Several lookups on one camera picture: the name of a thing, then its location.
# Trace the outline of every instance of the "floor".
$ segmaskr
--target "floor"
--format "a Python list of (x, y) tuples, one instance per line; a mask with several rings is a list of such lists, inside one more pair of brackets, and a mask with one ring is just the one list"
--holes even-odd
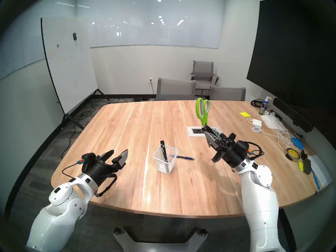
[[(96, 102), (91, 100), (80, 113), (92, 111), (90, 106)], [(86, 126), (94, 117), (94, 114), (104, 105), (107, 100), (101, 100), (93, 104), (96, 111), (81, 124)], [(49, 194), (53, 190), (50, 179), (61, 161), (61, 154), (69, 144), (69, 138), (73, 134), (73, 123), (70, 122), (64, 131), (61, 131), (44, 151), (29, 175), (21, 186), (15, 199), (11, 214), (10, 224), (18, 234), (16, 241), (25, 246), (29, 231), (35, 217), (41, 208), (49, 205)], [(77, 127), (76, 134), (72, 137), (73, 143), (81, 130)], [(201, 251), (249, 251), (250, 231), (245, 217), (216, 218), (216, 219), (184, 219), (160, 216), (149, 216), (88, 205), (86, 215), (76, 222), (75, 230), (70, 237), (63, 252), (75, 251), (110, 251), (122, 252), (122, 247), (113, 236), (113, 229), (117, 226), (125, 227), (135, 241), (149, 242), (185, 242), (190, 232), (195, 228), (208, 231), (208, 237)], [(279, 240), (283, 248), (288, 251), (288, 244), (284, 230), (278, 223)]]

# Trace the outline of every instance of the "spray bottle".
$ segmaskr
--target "spray bottle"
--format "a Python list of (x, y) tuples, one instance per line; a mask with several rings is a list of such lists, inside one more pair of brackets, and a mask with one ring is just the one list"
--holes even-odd
[(259, 114), (263, 115), (266, 111), (266, 108), (268, 106), (268, 100), (272, 99), (271, 97), (266, 97), (266, 99), (262, 102), (260, 110), (259, 110)]

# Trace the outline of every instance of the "whiteboard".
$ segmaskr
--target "whiteboard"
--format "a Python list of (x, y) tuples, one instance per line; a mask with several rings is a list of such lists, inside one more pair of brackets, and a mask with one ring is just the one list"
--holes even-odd
[(224, 0), (77, 0), (77, 4), (85, 6), (78, 7), (77, 16), (88, 19), (90, 47), (218, 48)]
[(18, 16), (0, 39), (0, 80), (44, 59), (41, 17), (75, 16), (75, 0), (39, 0)]
[(46, 60), (65, 114), (98, 88), (86, 22), (79, 17), (42, 18)]

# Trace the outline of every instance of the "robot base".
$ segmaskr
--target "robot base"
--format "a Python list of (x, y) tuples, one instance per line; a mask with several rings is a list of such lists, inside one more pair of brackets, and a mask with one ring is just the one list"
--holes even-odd
[(113, 233), (124, 252), (196, 252), (208, 236), (206, 230), (201, 229), (185, 243), (170, 244), (135, 242), (124, 228), (115, 228)]

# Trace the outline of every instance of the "gray office chair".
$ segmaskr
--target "gray office chair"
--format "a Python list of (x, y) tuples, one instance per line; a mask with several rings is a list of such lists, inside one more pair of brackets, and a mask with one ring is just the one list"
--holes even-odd
[(194, 100), (196, 81), (158, 79), (156, 100)]
[(245, 101), (244, 87), (211, 87), (210, 100)]
[(190, 73), (191, 80), (196, 80), (196, 90), (201, 90), (203, 96), (204, 90), (210, 90), (210, 86), (217, 84), (219, 76), (213, 73), (213, 62), (194, 61), (193, 72)]

